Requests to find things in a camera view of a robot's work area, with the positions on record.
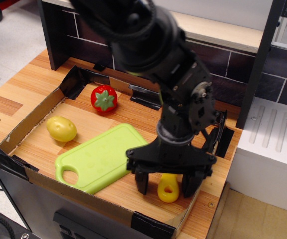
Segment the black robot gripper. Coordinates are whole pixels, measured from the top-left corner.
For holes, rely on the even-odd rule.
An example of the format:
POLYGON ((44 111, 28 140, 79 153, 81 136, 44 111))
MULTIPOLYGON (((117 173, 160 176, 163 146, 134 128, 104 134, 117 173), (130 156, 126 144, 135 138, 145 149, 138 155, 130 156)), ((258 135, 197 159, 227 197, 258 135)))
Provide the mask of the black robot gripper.
POLYGON ((193 139, 193 133, 178 138, 158 124, 157 138, 152 143, 128 149, 126 168, 135 173, 137 190, 147 194, 149 173, 184 174, 183 195, 185 198, 192 196, 203 178, 212 175, 212 165, 217 161, 214 155, 194 147, 193 139))

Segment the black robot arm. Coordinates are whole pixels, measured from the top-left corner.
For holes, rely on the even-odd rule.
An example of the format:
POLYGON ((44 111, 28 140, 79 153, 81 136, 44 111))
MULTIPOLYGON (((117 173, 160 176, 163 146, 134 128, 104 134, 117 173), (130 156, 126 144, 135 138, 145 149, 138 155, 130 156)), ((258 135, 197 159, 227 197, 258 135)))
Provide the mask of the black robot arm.
POLYGON ((157 139, 126 152, 127 169, 137 189, 147 192, 151 173, 181 174, 185 197, 212 174, 216 158, 192 146, 192 140, 218 122, 212 80, 172 15, 153 1, 74 0, 86 24, 110 45, 119 66, 160 87, 161 119, 157 139))

